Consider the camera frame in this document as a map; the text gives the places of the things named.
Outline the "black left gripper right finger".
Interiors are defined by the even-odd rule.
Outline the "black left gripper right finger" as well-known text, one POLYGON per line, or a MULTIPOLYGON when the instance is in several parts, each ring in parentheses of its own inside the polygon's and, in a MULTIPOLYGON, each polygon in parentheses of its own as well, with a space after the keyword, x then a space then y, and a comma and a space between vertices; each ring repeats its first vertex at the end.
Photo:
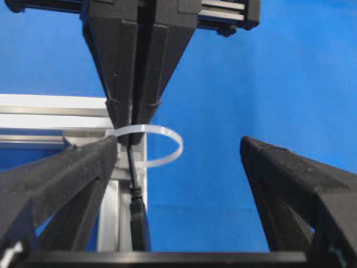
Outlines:
POLYGON ((356 266, 356 174, 248 136, 240 157, 271 251, 356 266))

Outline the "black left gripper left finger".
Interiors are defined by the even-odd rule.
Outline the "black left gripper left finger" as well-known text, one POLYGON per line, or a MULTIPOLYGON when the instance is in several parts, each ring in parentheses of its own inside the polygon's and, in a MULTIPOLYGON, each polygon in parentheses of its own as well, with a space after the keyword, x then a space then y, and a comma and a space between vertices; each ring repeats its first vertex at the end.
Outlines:
POLYGON ((1 250, 84 251, 117 160, 109 136, 1 173, 1 250))

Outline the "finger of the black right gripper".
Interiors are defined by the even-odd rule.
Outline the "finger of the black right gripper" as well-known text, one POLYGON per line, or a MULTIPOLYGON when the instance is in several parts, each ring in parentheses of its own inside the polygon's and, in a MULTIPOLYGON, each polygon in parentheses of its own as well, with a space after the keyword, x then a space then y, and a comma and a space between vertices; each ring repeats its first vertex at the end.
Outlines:
POLYGON ((197 17, 164 17, 166 21, 143 20, 143 63, 139 71, 138 123, 148 124, 160 97, 196 30, 197 17))
POLYGON ((138 23, 83 18, 83 35, 95 62, 115 129, 132 123, 138 23))

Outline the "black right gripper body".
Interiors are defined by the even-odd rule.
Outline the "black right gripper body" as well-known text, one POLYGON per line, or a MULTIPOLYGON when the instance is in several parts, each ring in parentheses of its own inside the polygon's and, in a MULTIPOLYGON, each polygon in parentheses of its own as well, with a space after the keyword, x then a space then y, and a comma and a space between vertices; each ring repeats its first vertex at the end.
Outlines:
POLYGON ((6 1, 14 13, 27 8, 117 18, 138 23, 201 28, 231 36, 260 23, 260 1, 6 1))

